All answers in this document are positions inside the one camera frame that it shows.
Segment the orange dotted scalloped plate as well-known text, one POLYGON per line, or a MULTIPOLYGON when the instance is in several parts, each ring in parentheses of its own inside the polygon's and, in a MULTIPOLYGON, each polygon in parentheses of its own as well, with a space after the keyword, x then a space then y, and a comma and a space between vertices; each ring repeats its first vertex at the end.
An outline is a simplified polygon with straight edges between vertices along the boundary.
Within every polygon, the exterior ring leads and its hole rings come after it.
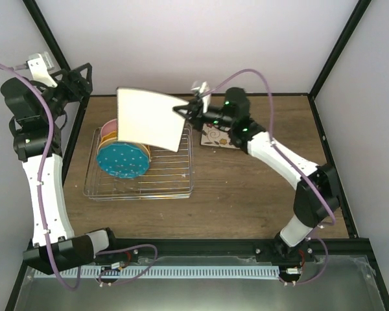
MULTIPOLYGON (((97 151, 99 152, 102 148, 105 146, 108 146, 109 144, 113 144, 117 142, 117 132, 112 131, 105 136, 102 136, 100 139, 100 143, 98 145, 97 151)), ((140 143, 128 143, 131 146, 138 147, 141 149, 148 157, 151 157, 150 148, 147 145, 140 144, 140 143)))

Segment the plain white square plate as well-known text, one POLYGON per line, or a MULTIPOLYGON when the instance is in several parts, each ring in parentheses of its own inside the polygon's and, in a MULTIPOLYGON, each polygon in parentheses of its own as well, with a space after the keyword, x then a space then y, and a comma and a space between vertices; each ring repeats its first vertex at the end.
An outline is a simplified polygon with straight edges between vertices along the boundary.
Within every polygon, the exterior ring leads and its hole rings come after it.
POLYGON ((163 93, 117 88, 117 139, 177 152, 185 119, 173 107, 187 104, 163 93))

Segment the teal dotted scalloped plate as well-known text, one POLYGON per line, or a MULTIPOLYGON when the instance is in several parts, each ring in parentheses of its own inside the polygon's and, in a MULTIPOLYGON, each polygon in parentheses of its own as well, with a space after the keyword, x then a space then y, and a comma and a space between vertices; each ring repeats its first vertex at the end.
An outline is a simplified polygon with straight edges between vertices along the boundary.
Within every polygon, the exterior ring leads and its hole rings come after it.
POLYGON ((146 173, 150 156, 142 147, 115 142, 102 147, 96 156, 101 170, 116 178, 134 179, 146 173))

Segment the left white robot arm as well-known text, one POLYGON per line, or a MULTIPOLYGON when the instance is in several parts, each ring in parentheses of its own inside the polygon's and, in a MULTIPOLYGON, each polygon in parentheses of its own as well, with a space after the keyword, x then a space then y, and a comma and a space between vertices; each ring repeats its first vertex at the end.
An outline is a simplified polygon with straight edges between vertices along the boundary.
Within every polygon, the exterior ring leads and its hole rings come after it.
POLYGON ((81 267, 96 255, 106 262, 119 255, 118 243, 110 240, 108 228, 77 236, 70 224, 63 190, 61 130, 56 120, 71 102, 87 99, 93 91, 92 66, 85 63, 51 74, 51 82, 29 80, 14 69, 14 77, 3 83, 0 92, 13 116, 9 130, 13 149, 28 179, 34 231, 23 253, 26 265, 47 275, 81 267))

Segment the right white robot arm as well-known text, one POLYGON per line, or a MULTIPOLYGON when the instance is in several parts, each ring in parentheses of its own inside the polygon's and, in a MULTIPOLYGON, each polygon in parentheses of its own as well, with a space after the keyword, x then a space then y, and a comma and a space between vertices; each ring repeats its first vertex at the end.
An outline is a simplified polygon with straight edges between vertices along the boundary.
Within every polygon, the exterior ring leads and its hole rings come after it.
POLYGON ((289 261, 298 254, 300 244, 317 227, 327 226, 340 207, 338 174, 331 165, 318 165, 278 143, 250 114, 250 101, 244 89, 229 88, 221 107, 207 106, 205 96, 197 93, 187 104, 173 111, 201 130, 210 124, 226 130, 231 143, 262 161, 295 190, 293 212, 288 224, 276 235, 274 251, 289 261))

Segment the floral square plate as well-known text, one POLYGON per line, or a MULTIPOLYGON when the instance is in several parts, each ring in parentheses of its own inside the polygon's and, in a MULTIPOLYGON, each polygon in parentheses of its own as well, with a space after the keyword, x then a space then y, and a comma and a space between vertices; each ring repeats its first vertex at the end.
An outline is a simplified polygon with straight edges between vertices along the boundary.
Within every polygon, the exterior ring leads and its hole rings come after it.
POLYGON ((230 140, 226 129, 219 130, 212 124, 203 125, 201 131, 200 145, 234 150, 237 149, 237 147, 230 140))

